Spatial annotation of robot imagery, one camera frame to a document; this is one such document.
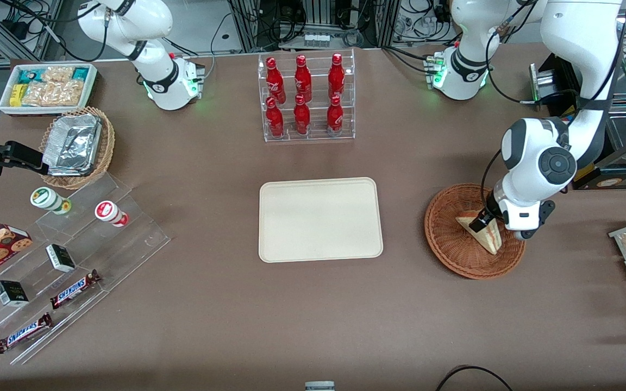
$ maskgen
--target clear acrylic shelf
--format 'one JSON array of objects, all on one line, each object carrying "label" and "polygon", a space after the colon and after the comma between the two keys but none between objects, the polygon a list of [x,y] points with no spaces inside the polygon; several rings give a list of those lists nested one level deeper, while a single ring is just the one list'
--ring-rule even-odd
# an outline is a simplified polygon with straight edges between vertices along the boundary
[{"label": "clear acrylic shelf", "polygon": [[[341,107],[345,111],[342,117],[342,131],[340,136],[331,137],[328,135],[328,107],[330,107],[330,97],[328,97],[328,72],[332,65],[333,53],[342,55],[342,67],[345,69],[345,92],[341,96]],[[296,124],[293,119],[293,108],[296,105],[296,84],[293,76],[296,74],[296,59],[286,54],[261,54],[258,58],[258,85],[260,93],[260,111],[262,113],[262,128],[266,142],[286,142],[286,141],[336,141],[340,139],[350,139],[356,136],[355,121],[355,63],[353,50],[337,51],[313,51],[305,52],[306,64],[311,71],[313,84],[313,99],[308,102],[311,112],[311,127],[308,135],[301,136],[296,131]],[[267,67],[264,65],[268,57],[277,60],[277,68],[284,77],[284,91],[286,92],[286,102],[279,106],[281,114],[284,116],[284,137],[273,138],[267,126],[265,112],[267,106],[265,99],[269,96],[267,89]]]},{"label": "clear acrylic shelf", "polygon": [[[52,329],[5,352],[2,356],[11,364],[32,358],[170,241],[129,196],[129,191],[129,187],[107,173],[85,185],[69,197],[72,211],[62,216],[48,212],[38,219],[28,228],[35,240],[33,249],[8,267],[0,268],[0,280],[20,282],[30,300],[18,308],[0,302],[0,339],[40,319],[45,312],[50,313],[54,324]],[[117,228],[95,218],[94,208],[102,200],[116,203],[129,215],[129,223]],[[73,272],[53,269],[45,252],[50,243],[67,248],[77,265]],[[51,297],[94,269],[102,277],[99,282],[60,308],[52,309]]]}]

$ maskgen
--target round wicker basket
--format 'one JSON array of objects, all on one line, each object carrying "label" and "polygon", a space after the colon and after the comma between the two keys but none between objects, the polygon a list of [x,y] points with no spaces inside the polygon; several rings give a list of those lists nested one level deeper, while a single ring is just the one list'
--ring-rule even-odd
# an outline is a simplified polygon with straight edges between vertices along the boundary
[{"label": "round wicker basket", "polygon": [[[100,117],[103,121],[100,141],[98,142],[98,152],[96,153],[95,168],[89,176],[41,175],[42,180],[50,186],[76,190],[107,171],[108,166],[110,166],[112,149],[115,147],[115,131],[112,128],[112,124],[102,111],[95,109],[94,107],[84,107],[83,109],[69,111],[68,113],[62,114],[62,116],[80,116],[82,114],[94,114],[94,116]],[[45,135],[42,137],[42,143],[40,143],[40,148],[38,148],[41,152],[45,151],[47,138],[50,136],[50,130],[52,130],[52,123],[47,127],[47,131],[45,131]]]},{"label": "round wicker basket", "polygon": [[485,250],[457,221],[460,212],[481,210],[480,186],[459,184],[440,191],[429,203],[424,216],[424,233],[438,259],[453,272],[475,280],[497,278],[519,263],[526,248],[524,241],[497,221],[502,247],[497,255]]}]

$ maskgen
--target coca-cola bottle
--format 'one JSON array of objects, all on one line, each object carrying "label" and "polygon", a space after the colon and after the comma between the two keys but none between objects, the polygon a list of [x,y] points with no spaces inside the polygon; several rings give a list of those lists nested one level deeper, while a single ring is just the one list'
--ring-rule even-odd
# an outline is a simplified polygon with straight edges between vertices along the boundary
[{"label": "coca-cola bottle", "polygon": [[306,105],[303,94],[296,96],[296,107],[293,108],[293,117],[296,120],[296,131],[298,134],[301,136],[307,135],[311,126],[311,111]]},{"label": "coca-cola bottle", "polygon": [[342,132],[342,116],[345,114],[340,106],[340,96],[330,98],[330,107],[328,107],[328,135],[337,137]]},{"label": "coca-cola bottle", "polygon": [[302,94],[306,102],[313,99],[313,84],[311,82],[311,71],[306,66],[306,56],[301,54],[296,57],[296,74],[293,75],[296,81],[296,93]]},{"label": "coca-cola bottle", "polygon": [[345,69],[342,67],[342,55],[333,54],[333,66],[328,73],[328,96],[341,96],[345,91]]},{"label": "coca-cola bottle", "polygon": [[284,118],[281,116],[281,111],[277,107],[277,102],[273,97],[267,97],[265,102],[267,104],[265,116],[267,117],[267,126],[270,128],[270,133],[274,138],[283,138]]},{"label": "coca-cola bottle", "polygon": [[284,104],[286,102],[284,78],[281,77],[281,72],[277,69],[277,62],[274,57],[269,57],[265,64],[267,64],[267,89],[270,96],[274,97],[278,104]]}]

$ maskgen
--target logo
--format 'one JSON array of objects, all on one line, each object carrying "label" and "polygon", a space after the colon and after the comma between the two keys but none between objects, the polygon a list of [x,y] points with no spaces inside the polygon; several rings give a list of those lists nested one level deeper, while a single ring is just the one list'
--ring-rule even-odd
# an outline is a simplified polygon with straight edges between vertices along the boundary
[{"label": "logo", "polygon": [[17,340],[24,338],[30,331],[33,331],[35,329],[37,329],[36,321],[26,326],[25,329],[20,329],[15,334],[12,334],[11,336],[9,336],[7,339],[7,345],[10,345],[16,342]]},{"label": "logo", "polygon": [[64,290],[64,292],[57,295],[57,301],[68,299],[71,294],[83,288],[84,285],[86,285],[86,277],[80,279],[79,281],[77,281],[76,284],[72,285],[71,287],[68,287],[67,289]]}]

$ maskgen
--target table surface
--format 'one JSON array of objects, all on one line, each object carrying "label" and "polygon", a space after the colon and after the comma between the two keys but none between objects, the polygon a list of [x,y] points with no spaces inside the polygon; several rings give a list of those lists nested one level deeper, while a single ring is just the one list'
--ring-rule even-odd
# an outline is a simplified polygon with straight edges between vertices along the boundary
[{"label": "table surface", "polygon": [[[526,97],[527,65],[547,54],[503,45],[497,84]],[[0,389],[303,389],[326,379],[340,391],[433,389],[459,364],[514,389],[626,389],[626,269],[606,234],[626,226],[626,191],[557,195],[511,273],[455,275],[428,248],[425,208],[440,189],[479,181],[513,121],[544,114],[490,85],[455,102],[380,50],[355,55],[357,138],[297,146],[262,139],[256,55],[219,57],[203,99],[175,112],[147,99],[129,62],[98,62],[90,103],[115,127],[110,171],[173,240],[30,362],[0,356]],[[2,115],[0,142],[37,146],[49,122]],[[487,183],[504,170],[495,165]],[[258,258],[260,186],[353,176],[378,185],[380,257]],[[0,223],[41,216],[28,203],[41,184],[5,170]],[[462,372],[445,389],[467,384],[501,387]]]}]

